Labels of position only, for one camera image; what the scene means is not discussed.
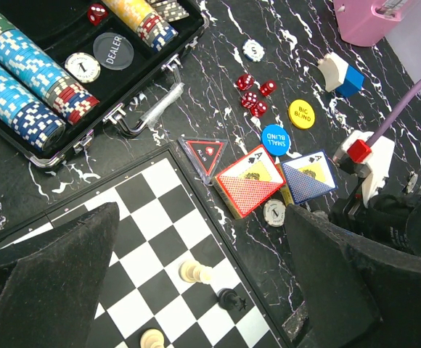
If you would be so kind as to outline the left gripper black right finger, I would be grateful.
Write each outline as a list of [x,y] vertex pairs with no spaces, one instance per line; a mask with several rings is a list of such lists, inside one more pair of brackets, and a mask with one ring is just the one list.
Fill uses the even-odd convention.
[[293,204],[285,227],[319,347],[421,347],[421,257]]

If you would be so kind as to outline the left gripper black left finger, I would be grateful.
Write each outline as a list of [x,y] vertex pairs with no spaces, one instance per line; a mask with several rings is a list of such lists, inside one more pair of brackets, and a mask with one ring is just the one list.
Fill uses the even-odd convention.
[[119,224],[106,203],[0,249],[0,347],[85,347]]

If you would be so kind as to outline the black poker set case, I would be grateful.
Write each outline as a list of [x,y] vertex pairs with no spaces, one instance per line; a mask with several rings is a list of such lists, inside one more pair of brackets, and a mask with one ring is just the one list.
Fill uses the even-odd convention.
[[40,168],[100,123],[138,136],[181,96],[207,27],[193,1],[0,1],[0,136]]

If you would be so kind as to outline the grey white chip stack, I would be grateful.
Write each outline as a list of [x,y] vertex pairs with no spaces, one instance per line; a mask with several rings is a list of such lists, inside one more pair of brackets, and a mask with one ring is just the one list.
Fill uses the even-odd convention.
[[265,54],[262,45],[254,39],[248,39],[244,42],[242,52],[251,62],[260,62]]

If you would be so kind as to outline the white loose poker chip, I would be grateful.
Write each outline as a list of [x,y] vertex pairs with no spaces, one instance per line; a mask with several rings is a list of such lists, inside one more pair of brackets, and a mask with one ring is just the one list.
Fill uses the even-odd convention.
[[264,220],[272,227],[280,227],[285,223],[285,204],[278,199],[270,199],[263,206]]

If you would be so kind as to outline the white chess pawn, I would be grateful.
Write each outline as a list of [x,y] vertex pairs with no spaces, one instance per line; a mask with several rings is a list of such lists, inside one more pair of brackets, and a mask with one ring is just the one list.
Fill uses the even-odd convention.
[[163,333],[156,329],[151,328],[145,331],[140,339],[141,348],[164,348],[165,347],[165,337]]

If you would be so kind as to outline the red playing card deck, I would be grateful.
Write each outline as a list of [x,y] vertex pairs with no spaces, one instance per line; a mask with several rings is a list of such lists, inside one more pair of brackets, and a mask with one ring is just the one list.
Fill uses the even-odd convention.
[[211,183],[236,219],[248,216],[286,184],[262,145],[215,175]]

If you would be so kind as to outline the yellow big blind button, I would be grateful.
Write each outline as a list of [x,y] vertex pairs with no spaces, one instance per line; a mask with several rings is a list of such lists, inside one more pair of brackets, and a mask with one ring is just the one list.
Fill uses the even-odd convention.
[[302,99],[294,100],[288,107],[287,114],[293,125],[302,130],[311,128],[315,123],[312,106]]

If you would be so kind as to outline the blue small blind button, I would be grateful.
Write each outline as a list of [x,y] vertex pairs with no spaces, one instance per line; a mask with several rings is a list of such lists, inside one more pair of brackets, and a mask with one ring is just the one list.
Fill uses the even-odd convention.
[[283,127],[272,124],[263,129],[261,143],[272,156],[280,157],[290,149],[291,139]]

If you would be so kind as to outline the green blue chip column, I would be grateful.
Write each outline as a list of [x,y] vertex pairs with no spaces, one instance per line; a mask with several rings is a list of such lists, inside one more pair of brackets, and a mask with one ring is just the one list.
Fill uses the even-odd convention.
[[71,125],[99,100],[0,13],[0,65]]

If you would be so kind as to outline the triangular all-in marker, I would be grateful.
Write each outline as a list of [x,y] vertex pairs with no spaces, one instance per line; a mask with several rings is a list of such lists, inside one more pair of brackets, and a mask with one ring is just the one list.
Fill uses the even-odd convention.
[[179,137],[178,142],[188,156],[205,185],[211,183],[222,154],[228,144],[226,139]]

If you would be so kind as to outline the pink metronome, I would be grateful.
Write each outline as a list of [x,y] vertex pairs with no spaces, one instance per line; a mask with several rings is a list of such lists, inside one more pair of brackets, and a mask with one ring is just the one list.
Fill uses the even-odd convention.
[[374,46],[420,1],[333,0],[340,37],[348,44]]

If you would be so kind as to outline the white single chip in case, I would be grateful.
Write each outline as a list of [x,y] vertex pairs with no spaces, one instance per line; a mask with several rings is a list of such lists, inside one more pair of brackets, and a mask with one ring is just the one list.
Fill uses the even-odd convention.
[[81,83],[94,82],[101,73],[100,63],[84,52],[71,54],[65,60],[65,69]]

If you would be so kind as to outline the grey dealer button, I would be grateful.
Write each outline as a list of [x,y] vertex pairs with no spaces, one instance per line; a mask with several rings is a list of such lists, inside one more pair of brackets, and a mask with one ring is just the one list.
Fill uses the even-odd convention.
[[134,60],[134,48],[130,41],[117,33],[103,33],[93,43],[94,58],[107,69],[124,70]]

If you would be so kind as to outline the purple red chip column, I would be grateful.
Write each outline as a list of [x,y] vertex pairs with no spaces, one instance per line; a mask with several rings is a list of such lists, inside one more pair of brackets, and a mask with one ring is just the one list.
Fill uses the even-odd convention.
[[189,16],[188,11],[177,0],[147,0],[147,2],[168,22],[175,22]]

